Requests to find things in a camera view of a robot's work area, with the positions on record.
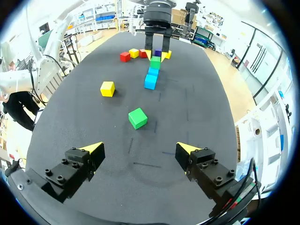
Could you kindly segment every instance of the stacked cubes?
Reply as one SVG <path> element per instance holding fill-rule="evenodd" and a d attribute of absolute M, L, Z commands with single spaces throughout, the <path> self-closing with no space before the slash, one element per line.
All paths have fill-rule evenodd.
<path fill-rule="evenodd" d="M 155 49 L 154 55 L 161 57 L 161 49 Z"/>
<path fill-rule="evenodd" d="M 145 79 L 144 88 L 154 90 L 160 68 L 160 57 L 153 56 L 150 60 L 150 68 Z"/>

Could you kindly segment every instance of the cube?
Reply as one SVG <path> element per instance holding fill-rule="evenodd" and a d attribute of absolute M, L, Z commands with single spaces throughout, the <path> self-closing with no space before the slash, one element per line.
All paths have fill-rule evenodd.
<path fill-rule="evenodd" d="M 167 54 L 166 58 L 167 58 L 167 59 L 170 59 L 170 57 L 171 57 L 171 54 L 172 54 L 172 51 L 170 51 L 170 50 L 169 50 L 169 52 L 168 52 L 168 54 Z"/>
<path fill-rule="evenodd" d="M 147 58 L 147 53 L 145 49 L 140 49 L 140 58 Z"/>
<path fill-rule="evenodd" d="M 112 97 L 114 93 L 114 83 L 112 81 L 104 81 L 100 88 L 101 94 L 104 97 Z"/>
<path fill-rule="evenodd" d="M 153 69 L 159 69 L 160 68 L 160 57 L 152 56 L 152 58 L 150 60 L 150 67 Z"/>
<path fill-rule="evenodd" d="M 135 59 L 136 57 L 139 56 L 139 50 L 133 48 L 133 49 L 130 49 L 129 50 L 129 53 L 130 53 L 130 57 Z"/>
<path fill-rule="evenodd" d="M 154 55 L 161 57 L 161 49 L 155 49 Z"/>
<path fill-rule="evenodd" d="M 138 129 L 147 123 L 148 117 L 142 111 L 141 108 L 137 108 L 128 113 L 128 118 L 134 129 Z"/>
<path fill-rule="evenodd" d="M 148 74 L 158 77 L 159 69 L 149 68 Z"/>
<path fill-rule="evenodd" d="M 120 54 L 120 60 L 122 62 L 128 62 L 130 60 L 130 53 L 128 52 L 123 52 Z"/>
<path fill-rule="evenodd" d="M 145 79 L 144 88 L 154 90 L 157 79 L 158 79 L 157 76 L 147 74 L 146 79 Z"/>

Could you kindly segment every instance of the black mat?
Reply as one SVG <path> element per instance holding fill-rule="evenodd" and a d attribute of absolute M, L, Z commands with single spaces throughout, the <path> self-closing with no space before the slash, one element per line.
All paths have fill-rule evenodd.
<path fill-rule="evenodd" d="M 34 129 L 27 168 L 44 175 L 69 148 L 103 141 L 106 159 L 92 181 L 65 201 L 68 207 L 107 220 L 193 225 L 208 218 L 214 202 L 186 178 L 174 157 L 176 142 L 210 147 L 220 163 L 235 169 L 231 110 L 205 52 L 174 39 L 155 90 L 145 89 L 148 59 L 120 62 L 120 53 L 144 42 L 142 34 L 117 34 L 71 72 Z M 154 48 L 161 45 L 155 36 Z M 101 96 L 103 81 L 115 82 L 112 98 Z M 138 107 L 148 123 L 134 130 L 128 113 Z"/>

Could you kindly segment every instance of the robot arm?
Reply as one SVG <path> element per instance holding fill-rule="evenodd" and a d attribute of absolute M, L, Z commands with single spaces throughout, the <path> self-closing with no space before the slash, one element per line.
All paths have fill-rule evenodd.
<path fill-rule="evenodd" d="M 77 0 L 73 5 L 66 8 L 55 20 L 57 26 L 51 32 L 47 46 L 44 51 L 44 55 L 49 55 L 59 62 L 60 46 L 68 25 L 70 24 L 73 16 L 70 14 L 72 10 L 83 4 L 83 0 Z M 30 26 L 28 22 L 28 15 L 26 13 L 28 35 L 30 39 L 30 46 L 32 56 L 35 60 L 36 70 L 33 69 L 32 77 L 34 88 L 37 94 L 40 95 L 47 84 L 52 80 L 52 78 L 59 72 L 60 67 L 49 60 L 50 57 L 44 56 L 38 50 L 38 47 L 33 40 L 30 33 Z M 32 91 L 32 80 L 29 70 L 20 71 L 9 71 L 0 73 L 0 91 L 4 94 L 11 94 L 18 91 Z"/>
<path fill-rule="evenodd" d="M 172 35 L 171 14 L 172 8 L 176 6 L 176 0 L 131 0 L 135 3 L 147 5 L 144 11 L 145 27 L 145 51 L 148 59 L 152 57 L 153 35 L 155 33 L 164 35 L 161 62 L 169 52 L 170 37 Z"/>

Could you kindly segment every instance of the cable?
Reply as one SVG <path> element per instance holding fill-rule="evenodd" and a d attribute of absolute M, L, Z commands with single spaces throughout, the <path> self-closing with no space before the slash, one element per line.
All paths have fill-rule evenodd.
<path fill-rule="evenodd" d="M 144 22 L 140 25 L 140 29 L 141 29 L 141 27 L 143 26 L 143 24 L 145 24 Z"/>
<path fill-rule="evenodd" d="M 253 170 L 254 170 L 254 177 L 255 177 L 255 183 L 256 183 L 256 190 L 257 190 L 257 195 L 258 195 L 258 204 L 257 207 L 260 206 L 262 200 L 261 200 L 261 194 L 259 193 L 259 188 L 258 188 L 258 179 L 257 179 L 257 174 L 256 174 L 256 165 L 255 161 L 253 162 Z"/>
<path fill-rule="evenodd" d="M 77 40 L 77 35 L 76 34 L 73 34 L 74 36 L 75 36 L 75 38 L 76 38 L 76 49 L 77 49 L 77 51 L 78 51 L 78 54 L 79 54 L 79 56 L 80 56 L 80 62 L 81 62 L 81 54 L 80 54 L 80 52 L 79 52 L 79 49 L 78 49 L 78 40 Z"/>
<path fill-rule="evenodd" d="M 239 198 L 240 194 L 244 191 L 245 187 L 246 187 L 246 184 L 249 180 L 249 177 L 250 177 L 250 174 L 251 174 L 251 171 L 253 169 L 253 163 L 254 163 L 254 158 L 251 158 L 250 160 L 250 165 L 249 165 L 249 168 L 248 168 L 248 172 L 247 172 L 247 175 L 245 176 L 245 179 L 241 185 L 241 187 L 239 188 L 239 190 L 237 191 L 237 193 L 235 194 L 235 196 L 232 198 L 231 202 L 225 206 L 220 212 L 218 215 L 216 215 L 215 217 L 212 217 L 210 219 L 208 219 L 207 221 L 205 221 L 203 224 L 201 225 L 208 225 L 214 221 L 216 221 L 219 217 L 221 217 L 224 213 L 226 213 L 232 206 L 233 204 L 235 203 L 235 201 Z"/>
<path fill-rule="evenodd" d="M 32 75 L 32 62 L 31 62 L 31 59 L 28 61 L 28 70 L 29 70 L 29 73 L 30 73 L 30 78 L 31 78 L 31 84 L 32 84 L 32 89 L 34 91 L 34 93 L 36 94 L 37 98 L 39 99 L 39 101 L 44 105 L 46 106 L 46 102 L 42 101 L 39 97 L 38 97 L 38 94 L 36 92 L 36 89 L 34 88 L 34 81 L 33 81 L 33 75 Z"/>
<path fill-rule="evenodd" d="M 64 73 L 64 77 L 67 77 L 65 71 L 62 69 L 61 65 L 58 63 L 58 61 L 55 58 L 53 58 L 51 55 L 44 55 L 44 56 L 47 56 L 47 57 L 50 57 L 51 59 L 53 59 L 56 62 L 56 64 L 60 67 L 62 72 Z"/>

